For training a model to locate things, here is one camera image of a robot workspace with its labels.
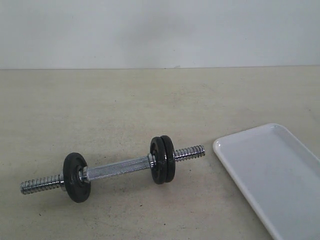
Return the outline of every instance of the white ceramic tray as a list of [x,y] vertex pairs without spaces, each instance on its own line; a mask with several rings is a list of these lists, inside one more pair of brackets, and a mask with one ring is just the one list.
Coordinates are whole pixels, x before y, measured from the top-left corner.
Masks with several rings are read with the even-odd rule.
[[320,161],[270,123],[213,143],[213,150],[276,240],[320,240]]

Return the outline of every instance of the black weight plate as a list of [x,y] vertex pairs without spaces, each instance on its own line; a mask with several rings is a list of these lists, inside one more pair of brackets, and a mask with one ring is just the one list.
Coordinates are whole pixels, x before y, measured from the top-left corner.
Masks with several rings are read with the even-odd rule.
[[163,135],[161,136],[161,138],[164,143],[166,162],[168,167],[165,182],[170,183],[174,179],[176,172],[175,149],[170,137],[168,137],[167,135]]
[[166,149],[161,137],[156,136],[151,140],[150,153],[155,158],[155,166],[151,169],[153,181],[156,184],[163,184],[167,178],[168,165]]
[[79,170],[87,166],[84,157],[72,152],[66,156],[63,163],[63,181],[66,192],[76,203],[82,203],[88,199],[91,191],[90,182],[82,182],[79,178]]

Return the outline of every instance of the threaded bar end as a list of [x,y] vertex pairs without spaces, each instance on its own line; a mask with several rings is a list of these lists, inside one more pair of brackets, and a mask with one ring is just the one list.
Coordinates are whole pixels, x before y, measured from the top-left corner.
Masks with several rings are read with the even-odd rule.
[[174,151],[174,158],[176,162],[196,159],[206,155],[206,151],[203,145],[191,146]]
[[36,180],[24,181],[20,185],[20,191],[22,194],[33,194],[41,191],[56,189],[61,187],[60,175],[47,176],[43,178],[37,178]]

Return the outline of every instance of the beige table surface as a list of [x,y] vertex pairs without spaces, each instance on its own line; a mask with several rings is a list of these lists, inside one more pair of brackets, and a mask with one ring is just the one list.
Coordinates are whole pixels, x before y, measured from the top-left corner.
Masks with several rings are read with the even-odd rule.
[[[270,240],[213,153],[215,139],[278,123],[320,156],[320,67],[0,71],[0,239]],[[20,183],[58,174],[70,152],[89,166],[148,153],[167,134],[206,156],[92,182],[74,203]]]

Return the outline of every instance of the white wall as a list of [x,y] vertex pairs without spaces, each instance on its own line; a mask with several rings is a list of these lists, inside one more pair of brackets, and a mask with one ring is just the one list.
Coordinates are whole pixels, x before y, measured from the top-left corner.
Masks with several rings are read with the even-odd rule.
[[318,64],[319,0],[0,0],[0,69]]

